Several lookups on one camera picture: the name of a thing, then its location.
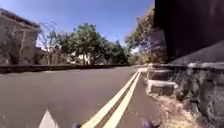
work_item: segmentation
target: sky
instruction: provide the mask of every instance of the sky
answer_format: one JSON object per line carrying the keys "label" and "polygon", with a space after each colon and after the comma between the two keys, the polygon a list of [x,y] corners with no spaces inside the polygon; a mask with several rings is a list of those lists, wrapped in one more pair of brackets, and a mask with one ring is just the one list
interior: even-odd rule
{"label": "sky", "polygon": [[154,0],[0,0],[0,7],[36,23],[57,23],[58,31],[73,31],[88,22],[110,41],[124,38]]}

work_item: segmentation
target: stone wall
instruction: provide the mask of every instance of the stone wall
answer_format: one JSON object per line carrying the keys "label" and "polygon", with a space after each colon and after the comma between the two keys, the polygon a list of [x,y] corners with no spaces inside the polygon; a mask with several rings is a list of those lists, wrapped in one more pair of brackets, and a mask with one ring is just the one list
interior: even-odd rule
{"label": "stone wall", "polygon": [[179,85],[176,98],[183,102],[184,108],[202,128],[224,127],[224,65],[162,67],[174,71],[171,80]]}

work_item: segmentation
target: double yellow line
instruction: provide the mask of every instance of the double yellow line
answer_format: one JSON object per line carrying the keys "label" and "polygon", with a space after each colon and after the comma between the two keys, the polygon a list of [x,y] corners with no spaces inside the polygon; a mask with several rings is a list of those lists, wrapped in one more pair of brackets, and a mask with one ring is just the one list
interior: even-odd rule
{"label": "double yellow line", "polygon": [[105,106],[103,106],[90,120],[88,120],[82,126],[82,128],[96,127],[101,122],[101,120],[108,114],[108,112],[112,109],[112,107],[118,102],[118,100],[125,93],[125,91],[131,86],[127,94],[121,101],[120,105],[118,106],[118,108],[115,110],[115,112],[112,114],[110,119],[103,126],[103,128],[116,128],[131,100],[131,97],[134,93],[139,77],[140,77],[140,71],[138,70],[131,77],[131,79],[126,83],[126,85]]}

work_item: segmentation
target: road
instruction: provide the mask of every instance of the road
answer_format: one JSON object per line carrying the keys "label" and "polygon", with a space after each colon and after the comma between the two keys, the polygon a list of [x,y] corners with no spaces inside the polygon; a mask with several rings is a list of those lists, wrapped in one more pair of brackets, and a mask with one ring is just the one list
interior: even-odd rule
{"label": "road", "polygon": [[38,128],[47,110],[60,128],[85,123],[136,70],[122,67],[1,75],[0,127]]}

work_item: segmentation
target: house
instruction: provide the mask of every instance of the house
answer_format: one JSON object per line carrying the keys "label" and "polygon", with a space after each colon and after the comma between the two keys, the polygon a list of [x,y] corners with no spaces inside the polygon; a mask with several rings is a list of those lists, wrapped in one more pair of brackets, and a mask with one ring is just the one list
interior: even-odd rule
{"label": "house", "polygon": [[39,31],[38,24],[0,8],[0,65],[33,64]]}

